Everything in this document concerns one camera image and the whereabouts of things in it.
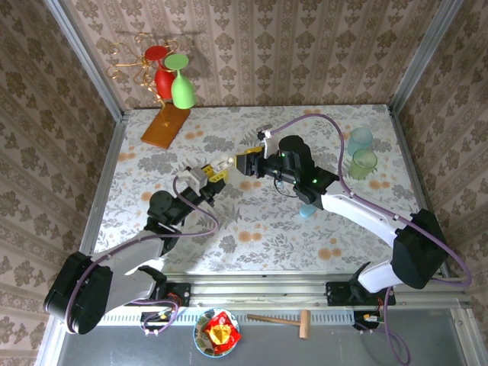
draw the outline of red snack package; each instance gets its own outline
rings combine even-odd
[[[225,311],[214,316],[205,326],[204,332],[208,335],[216,355],[231,349],[241,339]]]

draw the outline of floral tablecloth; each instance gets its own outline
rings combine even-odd
[[[374,135],[376,170],[364,181],[346,177],[356,192],[391,207],[417,211],[409,176],[390,115],[383,105],[195,108],[170,149],[140,141],[157,110],[132,111],[111,184],[98,235],[96,252],[117,245],[141,230],[151,195],[172,192],[172,179],[186,165],[202,166],[211,159],[234,156],[258,145],[255,129],[273,127],[303,114],[324,113],[334,118],[346,139],[360,126]],[[325,120],[303,120],[281,132],[299,134],[313,151],[317,165],[337,173],[339,138]],[[351,157],[345,153],[345,171]],[[233,167],[224,190],[216,196],[213,212],[221,229],[212,236],[180,239],[160,259],[165,273],[216,271],[326,271],[352,273],[359,265],[388,255],[375,235],[357,224],[325,211],[312,217],[299,215],[300,201],[280,195],[273,181],[241,175]],[[212,223],[192,213],[182,231],[208,230]]]

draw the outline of green glass cup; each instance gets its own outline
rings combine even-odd
[[[351,165],[349,166],[349,175],[353,177],[353,179],[365,179],[366,176],[374,170],[377,163],[378,158],[374,152],[367,149],[360,149],[352,156]]]
[[[173,104],[180,109],[189,109],[197,102],[193,85],[188,78],[185,78],[180,70],[188,64],[188,58],[185,55],[175,54],[166,57],[165,66],[168,69],[176,70],[176,79],[171,85],[171,94]]]

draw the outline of wooden hammer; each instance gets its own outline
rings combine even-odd
[[[302,310],[301,311],[300,322],[296,322],[294,320],[273,318],[271,316],[247,314],[247,319],[261,320],[263,322],[270,322],[270,323],[291,324],[292,326],[299,326],[300,330],[298,332],[298,336],[302,339],[308,339],[310,336],[310,318],[311,318],[310,310]]]

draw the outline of blue cup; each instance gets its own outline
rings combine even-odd
[[[354,153],[361,149],[367,149],[373,143],[373,134],[366,127],[355,128],[351,132],[348,144],[348,154],[353,156]]]

